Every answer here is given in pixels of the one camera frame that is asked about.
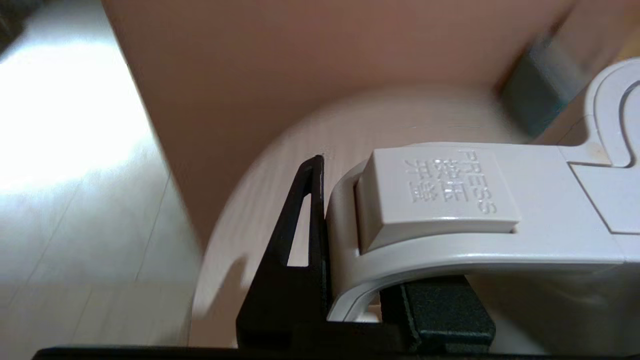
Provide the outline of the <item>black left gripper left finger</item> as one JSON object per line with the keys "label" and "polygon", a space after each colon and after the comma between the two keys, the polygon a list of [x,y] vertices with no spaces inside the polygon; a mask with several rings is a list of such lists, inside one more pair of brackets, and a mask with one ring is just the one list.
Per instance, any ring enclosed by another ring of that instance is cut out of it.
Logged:
{"label": "black left gripper left finger", "polygon": [[[394,325],[328,321],[330,255],[323,205],[324,159],[302,162],[236,319],[241,349],[286,352],[400,352]],[[308,264],[288,265],[304,198],[310,196]]]}

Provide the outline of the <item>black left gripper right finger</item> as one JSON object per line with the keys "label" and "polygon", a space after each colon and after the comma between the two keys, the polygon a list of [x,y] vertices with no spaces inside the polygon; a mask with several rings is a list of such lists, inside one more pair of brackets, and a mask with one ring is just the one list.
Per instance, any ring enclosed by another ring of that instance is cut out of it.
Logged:
{"label": "black left gripper right finger", "polygon": [[496,325],[463,275],[393,285],[379,293],[382,322],[409,352],[487,352]]}

